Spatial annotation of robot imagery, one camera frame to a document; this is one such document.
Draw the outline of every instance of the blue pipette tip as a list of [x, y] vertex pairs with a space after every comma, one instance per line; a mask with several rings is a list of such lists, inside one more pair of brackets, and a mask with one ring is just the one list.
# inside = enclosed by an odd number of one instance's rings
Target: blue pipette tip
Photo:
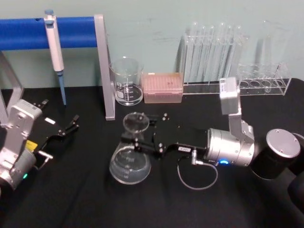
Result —
[[63, 71], [57, 72], [58, 78], [59, 78], [59, 84], [60, 84], [60, 91], [61, 91], [61, 96], [62, 96], [62, 101], [63, 105], [67, 105], [67, 100], [66, 100], [66, 93], [65, 93], [65, 84], [63, 81]]

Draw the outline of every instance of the erlenmeyer flask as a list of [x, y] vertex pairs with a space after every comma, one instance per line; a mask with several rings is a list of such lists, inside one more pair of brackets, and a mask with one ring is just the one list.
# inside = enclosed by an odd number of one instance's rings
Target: erlenmeyer flask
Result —
[[[149, 118], [142, 113], [130, 113], [123, 119], [127, 134], [143, 139], [143, 132], [149, 127]], [[151, 163], [148, 155], [135, 152], [134, 146], [119, 143], [110, 161], [110, 173], [123, 184], [137, 184], [150, 173]]]

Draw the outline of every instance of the yellow label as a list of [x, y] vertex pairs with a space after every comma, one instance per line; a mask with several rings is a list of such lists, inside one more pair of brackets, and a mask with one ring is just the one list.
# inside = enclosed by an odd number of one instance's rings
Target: yellow label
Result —
[[34, 149], [36, 149], [37, 146], [38, 146], [38, 144], [36, 144], [30, 140], [27, 140], [27, 144], [25, 145], [25, 147], [27, 149], [29, 149], [30, 151], [34, 151]]

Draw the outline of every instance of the cable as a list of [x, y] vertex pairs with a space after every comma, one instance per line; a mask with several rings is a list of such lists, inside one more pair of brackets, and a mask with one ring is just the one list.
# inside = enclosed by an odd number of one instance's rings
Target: cable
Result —
[[187, 159], [187, 158], [190, 158], [190, 157], [184, 156], [184, 157], [179, 158], [178, 161], [177, 161], [177, 173], [178, 173], [179, 178], [180, 178], [180, 181], [183, 183], [183, 185], [185, 185], [185, 186], [186, 186], [187, 188], [189, 188], [189, 189], [197, 190], [197, 191], [199, 191], [199, 190], [206, 190], [206, 189], [208, 189], [208, 188], [211, 188], [211, 187], [215, 184], [215, 182], [217, 182], [217, 180], [218, 180], [218, 176], [219, 176], [218, 174], [219, 174], [219, 172], [218, 172], [217, 168], [216, 168], [214, 165], [211, 165], [211, 164], [209, 164], [209, 163], [202, 163], [201, 165], [205, 165], [205, 166], [209, 166], [209, 167], [213, 168], [214, 171], [215, 171], [215, 175], [216, 175], [216, 176], [215, 176], [214, 181], [213, 181], [210, 185], [207, 185], [207, 186], [201, 187], [201, 188], [195, 188], [195, 187], [192, 187], [192, 186], [186, 184], [186, 182], [182, 179], [182, 177], [181, 177], [181, 175], [180, 175], [181, 172], [180, 172], [179, 163], [180, 163], [180, 161], [181, 161], [182, 159]]

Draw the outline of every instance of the blue led light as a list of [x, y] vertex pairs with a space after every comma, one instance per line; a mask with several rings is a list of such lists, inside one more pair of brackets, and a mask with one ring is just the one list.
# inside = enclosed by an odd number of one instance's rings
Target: blue led light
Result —
[[224, 165], [228, 165], [228, 164], [229, 164], [229, 162], [226, 161], [226, 160], [220, 160], [219, 163], [220, 163], [220, 164], [224, 164]]

